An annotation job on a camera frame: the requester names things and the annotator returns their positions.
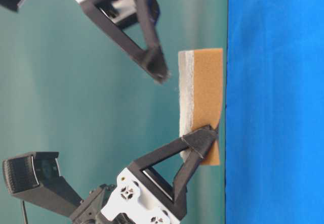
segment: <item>cable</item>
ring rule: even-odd
[[[22,217],[24,219],[24,224],[28,224],[27,214],[26,214],[26,208],[25,208],[25,201],[21,201],[21,211],[22,211]]]

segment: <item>sponge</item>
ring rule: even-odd
[[[223,50],[179,52],[180,136],[210,124],[219,125],[223,102]],[[181,152],[185,160],[189,150]],[[218,140],[204,165],[219,165]]]

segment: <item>green wall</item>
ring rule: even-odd
[[[59,151],[62,174],[85,198],[131,160],[178,137],[178,51],[224,48],[227,0],[158,0],[157,25],[172,77],[158,85],[82,13],[74,0],[27,0],[0,9],[0,159]],[[143,39],[138,26],[128,30]],[[224,117],[220,167],[201,167],[188,186],[183,223],[225,223]],[[180,157],[160,167],[171,179]],[[0,181],[2,223],[22,223]],[[27,204],[30,223],[70,223]]]

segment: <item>blue surface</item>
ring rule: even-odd
[[[324,223],[324,0],[229,0],[227,224]]]

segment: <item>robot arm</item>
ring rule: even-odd
[[[18,11],[25,0],[0,0]],[[159,83],[169,76],[155,25],[159,17],[156,0],[76,0],[84,13],[113,39],[144,71]],[[140,48],[124,30],[139,23],[147,48]]]
[[[101,185],[87,199],[60,175],[58,153],[27,153],[3,161],[9,193],[60,215],[73,224],[179,224],[187,213],[186,185],[218,137],[210,126],[178,138],[134,160],[117,176],[117,186]],[[173,186],[153,168],[191,149]]]

